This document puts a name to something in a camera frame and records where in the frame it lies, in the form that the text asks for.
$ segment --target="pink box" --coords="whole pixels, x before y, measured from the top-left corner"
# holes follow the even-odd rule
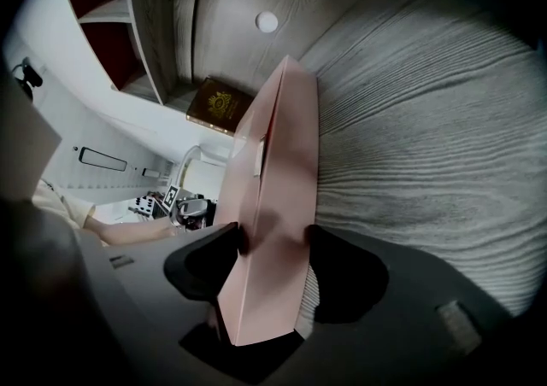
[[[294,330],[318,152],[317,80],[287,56],[239,122],[216,209],[215,224],[237,221],[247,240],[218,296],[233,345]]]

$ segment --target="brown book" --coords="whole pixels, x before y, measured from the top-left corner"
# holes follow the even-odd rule
[[[206,78],[191,102],[186,118],[233,136],[253,98],[229,85]]]

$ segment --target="round hole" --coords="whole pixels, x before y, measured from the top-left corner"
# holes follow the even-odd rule
[[[262,11],[255,19],[256,27],[264,33],[273,32],[277,29],[278,21],[274,13]]]

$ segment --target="person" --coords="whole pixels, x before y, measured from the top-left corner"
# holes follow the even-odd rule
[[[169,218],[145,222],[104,224],[93,218],[95,205],[70,196],[65,190],[40,179],[32,203],[62,217],[72,228],[93,231],[104,246],[148,242],[176,236],[179,229]]]

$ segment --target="gold emblem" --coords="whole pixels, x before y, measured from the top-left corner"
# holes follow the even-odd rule
[[[208,111],[217,119],[222,119],[230,106],[232,101],[232,95],[224,92],[216,92],[216,95],[213,95],[209,98],[209,109]]]

